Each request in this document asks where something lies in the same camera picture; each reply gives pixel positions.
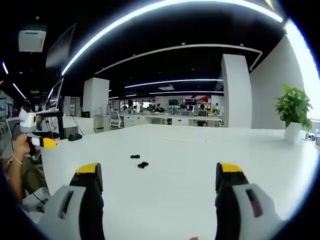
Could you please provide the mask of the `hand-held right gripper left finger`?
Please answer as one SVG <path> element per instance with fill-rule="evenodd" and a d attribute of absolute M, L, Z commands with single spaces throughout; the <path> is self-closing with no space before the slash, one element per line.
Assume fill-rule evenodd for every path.
<path fill-rule="evenodd" d="M 101 164 L 81 166 L 45 204 L 38 228 L 49 240 L 103 240 L 102 193 Z"/>

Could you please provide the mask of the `person's left hand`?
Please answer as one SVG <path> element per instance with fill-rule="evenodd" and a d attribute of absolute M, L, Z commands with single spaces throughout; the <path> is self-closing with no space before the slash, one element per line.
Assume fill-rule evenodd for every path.
<path fill-rule="evenodd" d="M 31 152 L 28 137 L 25 133 L 19 135 L 14 144 L 14 150 L 12 158 L 21 165 L 23 164 L 23 158 Z"/>

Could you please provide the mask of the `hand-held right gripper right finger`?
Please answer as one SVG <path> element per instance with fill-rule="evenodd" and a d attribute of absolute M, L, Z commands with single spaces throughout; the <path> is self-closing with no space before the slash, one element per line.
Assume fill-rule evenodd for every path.
<path fill-rule="evenodd" d="M 235 164 L 217 163 L 215 190 L 217 240 L 271 240 L 286 224 L 273 199 Z"/>

